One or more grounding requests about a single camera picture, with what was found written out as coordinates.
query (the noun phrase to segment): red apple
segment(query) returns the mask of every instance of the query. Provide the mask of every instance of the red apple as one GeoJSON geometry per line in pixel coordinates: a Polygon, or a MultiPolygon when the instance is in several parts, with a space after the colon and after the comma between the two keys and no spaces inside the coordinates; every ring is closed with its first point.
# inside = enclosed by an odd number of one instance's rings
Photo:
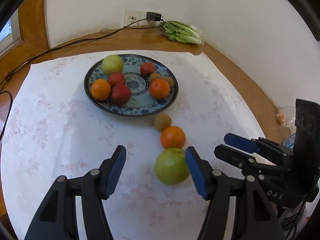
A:
{"type": "Polygon", "coordinates": [[[120,72],[111,73],[108,77],[108,82],[111,87],[117,85],[124,85],[125,84],[125,77],[120,72]]]}
{"type": "Polygon", "coordinates": [[[111,92],[111,101],[116,105],[124,105],[130,100],[131,90],[125,85],[113,87],[111,92]]]}
{"type": "Polygon", "coordinates": [[[140,73],[143,76],[151,75],[156,71],[156,66],[151,62],[143,63],[140,67],[140,73]]]}

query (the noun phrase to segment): silver bolt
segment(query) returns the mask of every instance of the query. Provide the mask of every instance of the silver bolt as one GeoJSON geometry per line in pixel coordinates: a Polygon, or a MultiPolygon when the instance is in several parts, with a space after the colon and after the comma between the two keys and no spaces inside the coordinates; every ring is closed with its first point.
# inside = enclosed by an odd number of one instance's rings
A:
{"type": "Polygon", "coordinates": [[[90,171],[90,174],[92,176],[98,175],[99,173],[100,173],[100,171],[98,169],[93,169],[93,170],[90,171]]]}
{"type": "Polygon", "coordinates": [[[66,179],[66,176],[61,175],[57,177],[57,182],[63,182],[65,179],[66,179]]]}
{"type": "Polygon", "coordinates": [[[222,174],[222,172],[221,172],[220,170],[213,170],[213,171],[212,171],[212,174],[213,174],[214,176],[220,176],[220,175],[222,174]]]}
{"type": "Polygon", "coordinates": [[[249,176],[247,176],[247,180],[250,181],[250,182],[254,182],[255,178],[254,178],[254,176],[249,175],[249,176]]]}

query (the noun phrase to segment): plug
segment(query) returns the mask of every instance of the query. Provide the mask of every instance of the plug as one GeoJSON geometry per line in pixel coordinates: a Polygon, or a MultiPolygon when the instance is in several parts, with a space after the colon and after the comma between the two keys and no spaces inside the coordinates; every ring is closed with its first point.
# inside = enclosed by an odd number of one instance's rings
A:
{"type": "Polygon", "coordinates": [[[147,12],[147,20],[160,22],[161,21],[162,14],[161,13],[155,13],[155,12],[147,12]]]}

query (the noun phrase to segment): wall socket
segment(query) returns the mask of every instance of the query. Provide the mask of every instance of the wall socket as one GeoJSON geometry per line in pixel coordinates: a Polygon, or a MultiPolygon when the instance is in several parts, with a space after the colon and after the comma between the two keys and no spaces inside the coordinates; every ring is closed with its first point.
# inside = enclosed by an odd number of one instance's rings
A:
{"type": "MultiPolygon", "coordinates": [[[[123,26],[127,26],[130,23],[136,22],[141,19],[145,19],[147,17],[147,12],[156,12],[161,13],[161,19],[164,21],[169,20],[169,14],[164,11],[155,11],[155,10],[149,10],[149,11],[139,11],[139,10],[125,10],[124,12],[124,20],[123,20],[123,26]]],[[[130,26],[153,26],[158,25],[160,22],[150,21],[150,20],[144,20],[141,22],[137,22],[135,24],[132,24],[130,26]]]]}

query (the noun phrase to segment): floral tablecloth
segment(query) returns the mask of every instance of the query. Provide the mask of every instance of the floral tablecloth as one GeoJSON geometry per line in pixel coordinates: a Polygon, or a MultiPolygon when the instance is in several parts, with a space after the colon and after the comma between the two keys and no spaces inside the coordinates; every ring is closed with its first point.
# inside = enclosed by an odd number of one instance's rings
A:
{"type": "MultiPolygon", "coordinates": [[[[208,203],[190,177],[171,187],[155,177],[153,166],[163,149],[152,127],[154,117],[106,113],[84,93],[86,72],[111,54],[151,57],[173,72],[179,95],[165,113],[185,131],[186,147],[194,146],[227,175],[242,178],[240,169],[213,155],[224,135],[264,136],[242,97],[205,54],[108,51],[32,65],[13,103],[1,154],[5,204],[19,239],[59,175],[83,176],[109,158],[117,145],[126,147],[127,161],[115,193],[104,201],[114,239],[197,239],[208,203]]],[[[86,239],[79,198],[76,206],[80,238],[86,239]]],[[[225,239],[231,231],[232,223],[225,239]]]]}

